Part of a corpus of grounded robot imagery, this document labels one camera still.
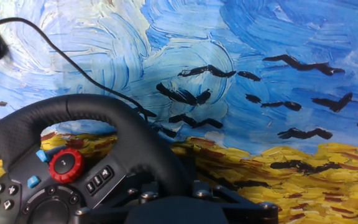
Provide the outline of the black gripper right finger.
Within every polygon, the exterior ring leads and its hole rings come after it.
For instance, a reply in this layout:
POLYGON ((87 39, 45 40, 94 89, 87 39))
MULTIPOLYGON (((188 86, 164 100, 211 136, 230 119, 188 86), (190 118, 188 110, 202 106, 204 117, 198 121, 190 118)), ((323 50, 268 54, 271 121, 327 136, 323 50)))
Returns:
POLYGON ((279 223, 276 204, 251 202, 222 185, 212 187, 207 182, 193 182, 193 197, 216 205, 228 223, 279 223))

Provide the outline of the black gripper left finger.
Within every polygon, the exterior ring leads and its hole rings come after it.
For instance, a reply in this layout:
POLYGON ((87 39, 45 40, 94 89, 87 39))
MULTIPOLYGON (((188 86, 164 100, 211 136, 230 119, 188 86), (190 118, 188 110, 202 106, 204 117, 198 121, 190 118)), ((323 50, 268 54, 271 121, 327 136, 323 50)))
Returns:
POLYGON ((75 224, 124 223, 133 208, 158 198, 160 198, 158 183, 119 187, 94 209, 88 207, 78 209, 73 221, 75 224))

